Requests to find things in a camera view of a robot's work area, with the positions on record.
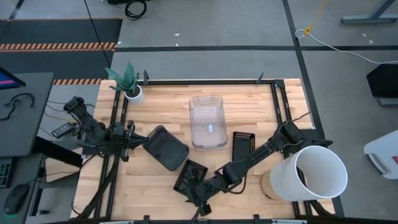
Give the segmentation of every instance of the black tray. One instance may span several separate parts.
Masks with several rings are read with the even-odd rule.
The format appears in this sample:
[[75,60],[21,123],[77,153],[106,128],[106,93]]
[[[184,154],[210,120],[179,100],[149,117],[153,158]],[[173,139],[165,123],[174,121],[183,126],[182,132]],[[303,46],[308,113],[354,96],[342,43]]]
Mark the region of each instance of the black tray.
[[173,187],[173,190],[180,194],[186,195],[185,190],[187,188],[187,183],[201,182],[206,177],[207,170],[207,167],[187,159]]
[[149,135],[144,149],[158,160],[166,169],[175,170],[188,156],[189,147],[168,132],[162,125]]
[[233,133],[232,161],[240,161],[256,150],[255,137],[251,133]]

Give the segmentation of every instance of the wooden tabletop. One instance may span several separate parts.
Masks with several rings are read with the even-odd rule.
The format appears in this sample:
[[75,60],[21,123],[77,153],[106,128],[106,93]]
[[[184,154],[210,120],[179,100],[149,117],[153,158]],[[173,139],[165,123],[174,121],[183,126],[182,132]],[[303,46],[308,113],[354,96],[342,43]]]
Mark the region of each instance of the wooden tabletop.
[[[308,112],[303,88],[299,79],[285,79],[287,98],[292,117],[298,118]],[[94,117],[109,124],[114,91],[109,88],[114,81],[102,81],[98,93]],[[127,120],[136,124],[136,133],[146,136],[156,126],[163,125],[175,137],[190,146],[188,158],[209,168],[207,177],[227,162],[232,156],[232,133],[234,131],[254,133],[256,147],[270,138],[277,127],[276,114],[270,85],[153,85],[142,86],[145,102],[129,105]],[[224,115],[229,135],[228,143],[214,151],[199,152],[191,142],[188,101],[193,96],[220,95],[224,102]],[[312,128],[309,116],[296,121],[302,129]],[[186,203],[186,197],[172,189],[181,171],[168,171],[141,146],[130,151],[129,162],[120,162],[118,180],[112,212],[113,220],[142,220],[150,215],[151,220],[188,220],[196,208]],[[293,218],[291,202],[271,200],[260,190],[261,175],[283,160],[281,153],[274,153],[249,170],[246,190],[241,195],[219,193],[209,199],[212,213],[206,219],[252,219],[253,214],[261,218]],[[80,212],[98,189],[102,159],[96,156],[80,173],[76,190],[75,209]],[[103,197],[101,214],[104,215],[108,193]],[[334,212],[331,200],[322,200],[324,207]]]

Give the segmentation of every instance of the computer monitor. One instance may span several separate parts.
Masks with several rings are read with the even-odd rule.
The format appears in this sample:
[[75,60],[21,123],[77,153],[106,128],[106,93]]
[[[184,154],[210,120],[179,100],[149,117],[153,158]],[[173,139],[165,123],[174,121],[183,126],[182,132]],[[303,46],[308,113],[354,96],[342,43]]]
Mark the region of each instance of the computer monitor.
[[0,67],[0,90],[18,88],[22,86],[26,86],[22,80],[7,72],[7,70],[4,68]]

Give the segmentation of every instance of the concrete floor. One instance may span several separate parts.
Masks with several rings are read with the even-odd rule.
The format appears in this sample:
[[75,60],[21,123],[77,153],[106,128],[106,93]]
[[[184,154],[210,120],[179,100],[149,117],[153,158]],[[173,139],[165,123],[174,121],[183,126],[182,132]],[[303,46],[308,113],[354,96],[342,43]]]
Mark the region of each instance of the concrete floor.
[[[100,0],[87,1],[93,17],[124,17],[116,6]],[[320,3],[289,1],[298,29],[312,22]],[[367,14],[377,3],[373,0],[328,1],[312,34],[331,45],[398,45],[398,24],[345,26],[339,23],[341,16]],[[7,18],[8,11],[12,12],[2,7],[9,4],[16,1],[0,1],[0,19]],[[398,13],[398,3],[395,2],[388,13]],[[77,17],[88,17],[82,0],[25,0],[17,14],[17,19]],[[118,47],[293,46],[279,0],[149,1],[148,12],[142,19],[123,20],[119,41]],[[318,45],[309,37],[301,39],[300,44]],[[373,60],[398,60],[397,51],[357,53]],[[303,52],[303,56],[325,135],[334,141],[330,148],[348,170],[348,186],[341,196],[345,215],[398,220],[398,180],[384,179],[363,154],[366,143],[398,128],[398,108],[382,108],[371,96],[366,75],[377,65],[330,51]],[[264,78],[302,77],[294,51],[115,52],[112,68],[121,72],[128,60],[138,72],[146,69],[151,78],[254,78],[261,72]],[[94,85],[55,86],[50,99],[63,102],[81,95],[94,104],[97,92],[98,86]],[[42,127],[50,131],[60,124],[62,122],[45,118]],[[48,137],[43,132],[39,135]],[[52,213],[31,217],[27,223],[69,217],[76,179],[67,181],[68,190],[53,189],[44,193],[40,208],[50,209]]]

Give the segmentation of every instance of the transparent container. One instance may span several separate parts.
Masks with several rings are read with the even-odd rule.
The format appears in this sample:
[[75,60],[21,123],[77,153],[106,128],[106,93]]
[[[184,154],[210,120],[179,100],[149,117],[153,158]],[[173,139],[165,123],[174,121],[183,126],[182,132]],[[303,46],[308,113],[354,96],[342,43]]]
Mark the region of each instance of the transparent container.
[[189,112],[193,147],[209,150],[228,142],[222,97],[192,97]]

